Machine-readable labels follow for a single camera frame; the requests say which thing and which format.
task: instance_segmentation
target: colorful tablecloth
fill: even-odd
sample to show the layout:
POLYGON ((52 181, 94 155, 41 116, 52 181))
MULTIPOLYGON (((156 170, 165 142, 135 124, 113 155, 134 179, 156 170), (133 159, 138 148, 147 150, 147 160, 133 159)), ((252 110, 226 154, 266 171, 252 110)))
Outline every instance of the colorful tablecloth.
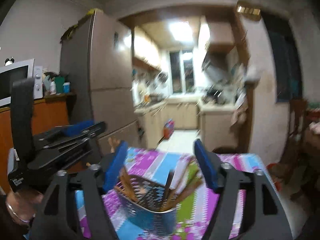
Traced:
MULTIPOLYGON (((166 183, 169 171, 175 170, 171 184, 171 187, 175 187, 190 157, 190 154, 165 153, 129 148, 125 166, 129 174, 139 175, 163 185, 166 183)), ((253 172, 255 169, 262 169, 271 181, 261 159, 254 154, 219 155, 219 158, 223 162, 231 163, 237 170, 253 172)), ((188 172, 186 172, 184 180, 186 181, 187 178, 188 172)), ((168 237, 159 237, 150 234, 127 220, 114 190, 110 190, 107 194, 103 195, 102 199, 120 240, 196 240, 201 239, 204 235, 219 199, 219 194, 215 194, 203 184, 192 195, 181 202, 177 210, 176 230, 173 235, 168 237)), ((239 190, 230 238, 237 236, 239 233, 244 199, 245 191, 239 190)), ((82 191, 76 192, 76 200, 83 235, 90 238, 91 233, 86 219, 82 191)))

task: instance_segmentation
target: basket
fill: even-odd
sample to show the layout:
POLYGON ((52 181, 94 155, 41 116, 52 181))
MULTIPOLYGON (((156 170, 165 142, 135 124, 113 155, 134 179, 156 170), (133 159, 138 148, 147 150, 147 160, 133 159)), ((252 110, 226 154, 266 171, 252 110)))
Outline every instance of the basket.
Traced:
POLYGON ((164 185, 136 175, 130 175, 130 180, 139 200, 138 203, 116 191, 127 219, 155 235, 168 236, 172 234, 176 225, 176 208, 158 212, 162 205, 164 185))

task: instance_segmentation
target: refrigerator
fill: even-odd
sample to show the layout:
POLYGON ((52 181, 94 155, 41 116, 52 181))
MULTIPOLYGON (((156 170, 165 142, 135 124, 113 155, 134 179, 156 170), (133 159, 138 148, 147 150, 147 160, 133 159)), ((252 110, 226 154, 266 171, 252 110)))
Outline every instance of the refrigerator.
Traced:
POLYGON ((69 39, 62 41, 60 71, 68 74, 70 87, 76 93, 70 123, 92 119, 108 124, 86 161, 97 163, 108 154, 110 137, 127 141, 129 147, 139 147, 128 27, 96 11, 69 39))

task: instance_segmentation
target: kitchen window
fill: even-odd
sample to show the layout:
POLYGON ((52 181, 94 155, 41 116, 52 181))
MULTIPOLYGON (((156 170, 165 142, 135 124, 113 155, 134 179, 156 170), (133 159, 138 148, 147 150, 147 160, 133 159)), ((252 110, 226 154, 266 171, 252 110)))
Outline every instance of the kitchen window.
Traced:
POLYGON ((173 93, 193 93, 193 57, 192 50, 170 52, 173 93))

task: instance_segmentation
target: white microwave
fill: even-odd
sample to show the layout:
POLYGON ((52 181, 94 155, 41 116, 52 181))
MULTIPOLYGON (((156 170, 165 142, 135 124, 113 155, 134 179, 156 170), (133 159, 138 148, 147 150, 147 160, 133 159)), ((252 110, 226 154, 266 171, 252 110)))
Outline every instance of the white microwave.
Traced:
POLYGON ((0 106, 10 104, 13 82, 24 78, 35 78, 33 97, 34 99, 43 97, 42 66, 34 66, 34 61, 32 58, 0 67, 0 106))

